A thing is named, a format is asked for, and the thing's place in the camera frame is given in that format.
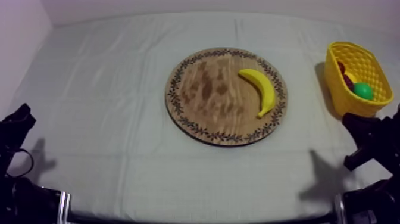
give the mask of wooden plate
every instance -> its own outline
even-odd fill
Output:
[[[256,69],[273,83],[276,106],[261,119],[260,94],[240,78],[240,69]],[[286,112],[285,82],[265,59],[235,48],[213,48],[184,59],[165,88],[167,110],[179,128],[212,145],[234,147],[272,133]]]

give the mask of green fruit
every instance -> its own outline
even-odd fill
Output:
[[[372,100],[373,98],[372,88],[367,83],[355,83],[353,87],[353,92],[355,95],[358,95],[359,97],[367,100]]]

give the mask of white table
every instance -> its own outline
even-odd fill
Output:
[[[74,211],[123,219],[218,223],[323,214],[335,194],[389,176],[374,161],[354,173],[342,166],[355,144],[318,78],[333,41],[375,53],[395,93],[378,115],[391,116],[400,97],[394,36],[245,13],[140,15],[57,28],[10,108],[27,102],[37,118],[24,143],[36,149],[40,175],[31,178],[72,193]],[[247,147],[189,138],[164,105],[174,66],[222,46],[264,57],[287,85],[283,123]],[[17,157],[14,168],[23,161]]]

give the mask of yellow banana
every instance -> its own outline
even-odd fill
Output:
[[[258,113],[258,117],[261,118],[275,107],[275,90],[272,83],[266,75],[254,69],[242,69],[239,71],[239,75],[253,83],[260,90],[261,111]]]

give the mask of yellow basket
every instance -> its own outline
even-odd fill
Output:
[[[346,86],[338,61],[343,63],[346,72],[353,74],[358,82],[368,83],[372,87],[372,100],[355,95]],[[333,106],[340,116],[349,112],[372,117],[393,100],[392,89],[375,56],[354,43],[333,42],[329,45],[324,75]]]

